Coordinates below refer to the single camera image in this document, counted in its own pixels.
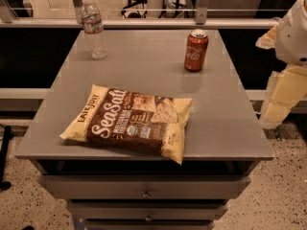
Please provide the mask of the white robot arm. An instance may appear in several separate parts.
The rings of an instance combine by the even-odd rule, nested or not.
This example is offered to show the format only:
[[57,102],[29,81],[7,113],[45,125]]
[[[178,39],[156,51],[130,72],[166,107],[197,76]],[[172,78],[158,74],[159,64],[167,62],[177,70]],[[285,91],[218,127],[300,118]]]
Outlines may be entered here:
[[262,128],[281,125],[291,110],[307,95],[307,0],[296,0],[277,26],[256,41],[262,49],[274,49],[286,63],[280,73],[273,71],[267,84],[259,122]]

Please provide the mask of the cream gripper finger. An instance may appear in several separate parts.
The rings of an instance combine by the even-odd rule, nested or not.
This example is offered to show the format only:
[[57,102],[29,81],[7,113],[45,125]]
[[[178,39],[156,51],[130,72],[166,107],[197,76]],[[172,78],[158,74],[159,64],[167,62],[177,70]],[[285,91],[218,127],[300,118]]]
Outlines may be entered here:
[[294,106],[307,95],[307,67],[288,64],[281,72],[273,71],[261,106],[261,125],[281,125]]
[[276,26],[269,29],[265,34],[263,34],[257,39],[255,46],[261,49],[266,49],[266,50],[274,49],[276,31],[277,31]]

